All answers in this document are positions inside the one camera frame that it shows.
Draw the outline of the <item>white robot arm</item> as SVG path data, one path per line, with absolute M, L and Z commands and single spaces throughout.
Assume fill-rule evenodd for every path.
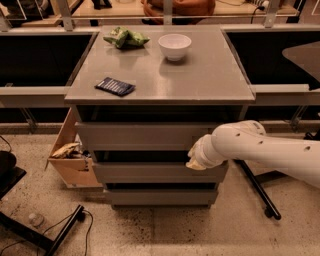
M 320 142 L 268 136 L 253 120 L 219 125 L 197 140 L 188 157 L 193 170 L 213 168 L 218 160 L 249 160 L 320 187 Z

